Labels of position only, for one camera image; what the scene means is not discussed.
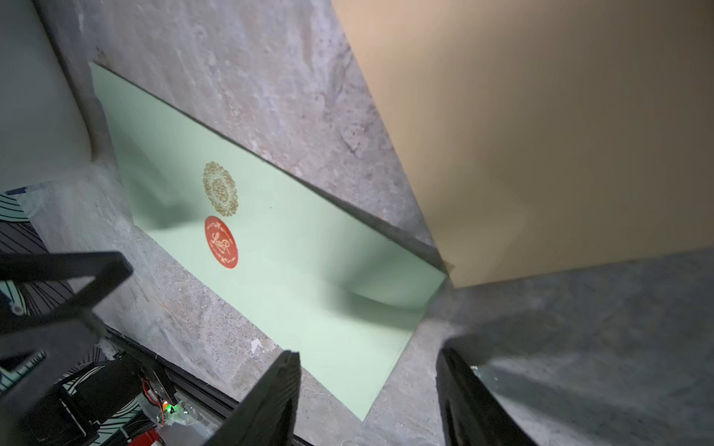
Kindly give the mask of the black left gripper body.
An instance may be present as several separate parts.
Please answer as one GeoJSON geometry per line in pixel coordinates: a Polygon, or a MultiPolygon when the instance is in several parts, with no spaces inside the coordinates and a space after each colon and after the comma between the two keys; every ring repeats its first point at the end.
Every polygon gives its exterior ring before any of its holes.
{"type": "Polygon", "coordinates": [[[1,393],[1,411],[25,413],[79,362],[105,334],[93,313],[133,273],[119,252],[72,254],[3,254],[1,279],[13,282],[61,281],[91,277],[68,301],[47,314],[15,317],[1,323],[1,357],[22,354],[43,358],[26,375],[1,393]]]}

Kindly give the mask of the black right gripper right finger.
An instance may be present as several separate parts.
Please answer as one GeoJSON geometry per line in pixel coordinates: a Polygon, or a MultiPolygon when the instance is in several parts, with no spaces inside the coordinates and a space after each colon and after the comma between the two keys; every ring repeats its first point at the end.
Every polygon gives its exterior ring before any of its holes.
{"type": "Polygon", "coordinates": [[[436,372],[447,445],[536,445],[455,349],[440,349],[436,372]]]}

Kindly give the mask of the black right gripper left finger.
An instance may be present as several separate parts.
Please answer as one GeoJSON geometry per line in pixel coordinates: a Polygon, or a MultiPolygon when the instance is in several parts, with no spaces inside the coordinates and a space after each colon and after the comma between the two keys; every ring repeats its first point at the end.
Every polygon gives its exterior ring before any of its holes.
{"type": "Polygon", "coordinates": [[[207,445],[290,445],[299,407],[299,353],[282,352],[207,445]]]}

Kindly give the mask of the light green envelope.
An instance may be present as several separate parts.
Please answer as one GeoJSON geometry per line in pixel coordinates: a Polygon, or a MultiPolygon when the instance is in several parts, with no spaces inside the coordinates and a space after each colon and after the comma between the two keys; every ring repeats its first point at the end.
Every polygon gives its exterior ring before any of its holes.
{"type": "Polygon", "coordinates": [[[100,65],[134,224],[365,418],[444,273],[100,65]]]}

